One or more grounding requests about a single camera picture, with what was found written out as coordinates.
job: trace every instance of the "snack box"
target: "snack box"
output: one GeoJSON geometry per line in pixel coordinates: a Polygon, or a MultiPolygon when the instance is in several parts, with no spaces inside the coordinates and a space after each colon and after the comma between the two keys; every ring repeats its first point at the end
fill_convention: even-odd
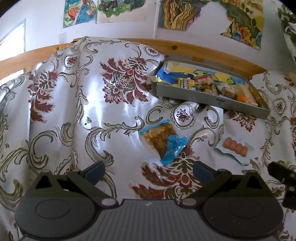
{"type": "Polygon", "coordinates": [[[177,86],[174,86],[166,81],[160,81],[157,82],[157,95],[168,97],[168,98],[174,98],[174,99],[181,99],[186,101],[192,101],[197,102],[201,104],[207,104],[212,105],[216,107],[220,107],[227,110],[233,110],[238,111],[241,113],[245,113],[247,115],[252,115],[255,117],[258,117],[260,119],[266,119],[270,113],[270,109],[266,102],[263,100],[261,95],[258,93],[256,88],[250,83],[249,80],[247,80],[245,77],[237,75],[235,73],[232,73],[227,70],[223,70],[217,67],[213,67],[207,64],[202,64],[190,60],[184,60],[184,59],[178,59],[178,58],[171,58],[168,57],[165,59],[163,66],[167,66],[167,63],[169,62],[178,62],[178,63],[184,63],[186,64],[187,68],[194,68],[194,69],[208,69],[213,72],[217,72],[220,75],[221,74],[227,74],[231,77],[242,79],[245,83],[249,85],[249,88],[251,89],[251,93],[254,97],[254,99],[258,103],[257,106],[252,106],[249,104],[245,104],[236,100],[232,100],[230,98],[224,97],[224,96],[215,96],[208,93],[203,93],[200,91],[196,91],[193,89],[186,89],[186,88],[180,88],[177,86]]]}

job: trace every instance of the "wall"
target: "wall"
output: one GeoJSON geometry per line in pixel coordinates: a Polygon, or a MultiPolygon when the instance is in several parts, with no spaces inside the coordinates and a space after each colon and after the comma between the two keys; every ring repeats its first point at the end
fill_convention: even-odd
{"type": "MultiPolygon", "coordinates": [[[[95,24],[95,21],[62,28],[64,0],[21,0],[0,18],[0,39],[26,18],[26,51],[59,43],[58,35],[66,33],[65,42],[83,36],[153,38],[156,0],[149,1],[146,22],[95,24]]],[[[291,71],[295,68],[287,49],[277,0],[263,0],[265,24],[262,48],[253,49],[220,35],[229,21],[226,10],[217,2],[202,8],[200,16],[186,32],[159,28],[157,38],[196,44],[223,51],[265,69],[291,71]]]]}

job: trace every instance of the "white bedspread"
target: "white bedspread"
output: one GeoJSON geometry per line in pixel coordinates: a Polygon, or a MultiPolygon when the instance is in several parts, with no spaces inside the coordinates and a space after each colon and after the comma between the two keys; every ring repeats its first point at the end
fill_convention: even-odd
{"type": "MultiPolygon", "coordinates": [[[[186,197],[201,186],[192,174],[196,160],[234,174],[255,169],[282,201],[284,186],[266,167],[279,161],[296,169],[292,83],[273,71],[254,76],[252,83],[272,110],[264,121],[155,97],[147,77],[163,60],[142,44],[86,37],[1,86],[1,241],[21,237],[14,211],[41,170],[64,174],[98,160],[107,171],[96,186],[118,201],[186,197]],[[144,127],[166,119],[190,139],[168,167],[139,136],[144,127]],[[214,149],[225,129],[255,148],[249,166],[214,149]]],[[[280,239],[296,240],[295,225],[296,213],[284,208],[280,239]]]]}

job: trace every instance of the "window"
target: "window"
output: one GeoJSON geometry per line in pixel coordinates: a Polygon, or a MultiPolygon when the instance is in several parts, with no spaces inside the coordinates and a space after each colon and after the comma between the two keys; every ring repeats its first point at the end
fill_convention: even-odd
{"type": "MultiPolygon", "coordinates": [[[[4,37],[3,40],[0,41],[0,61],[25,52],[25,29],[26,22],[24,20],[18,26],[16,26],[6,37],[4,37]]],[[[23,73],[23,69],[17,71],[0,80],[0,84],[2,85],[23,73]]]]}

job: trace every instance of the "wooden bed frame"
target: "wooden bed frame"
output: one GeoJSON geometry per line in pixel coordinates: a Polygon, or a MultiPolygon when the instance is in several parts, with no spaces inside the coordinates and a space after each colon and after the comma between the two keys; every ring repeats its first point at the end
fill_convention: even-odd
{"type": "MultiPolygon", "coordinates": [[[[24,72],[31,71],[38,62],[47,60],[57,50],[65,49],[66,47],[73,45],[78,40],[80,40],[80,38],[74,39],[71,43],[31,50],[15,57],[0,61],[0,80],[21,69],[24,69],[24,72]]],[[[232,72],[246,78],[251,78],[255,74],[265,72],[265,69],[244,59],[197,45],[160,39],[122,38],[122,40],[128,40],[151,46],[163,54],[174,54],[186,56],[187,58],[190,57],[196,62],[202,63],[204,60],[206,60],[218,63],[227,66],[232,72]]]]}

